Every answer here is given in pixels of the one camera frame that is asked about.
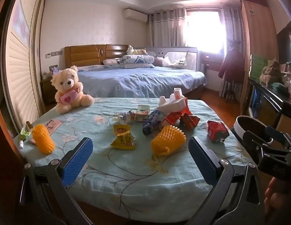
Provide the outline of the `person's right hand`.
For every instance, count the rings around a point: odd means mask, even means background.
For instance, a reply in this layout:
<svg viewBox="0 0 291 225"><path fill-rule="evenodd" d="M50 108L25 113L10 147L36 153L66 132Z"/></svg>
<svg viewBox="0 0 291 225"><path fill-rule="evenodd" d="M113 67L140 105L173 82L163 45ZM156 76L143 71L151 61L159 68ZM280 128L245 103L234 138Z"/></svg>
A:
<svg viewBox="0 0 291 225"><path fill-rule="evenodd" d="M291 213L291 182L273 177L265 192L265 214Z"/></svg>

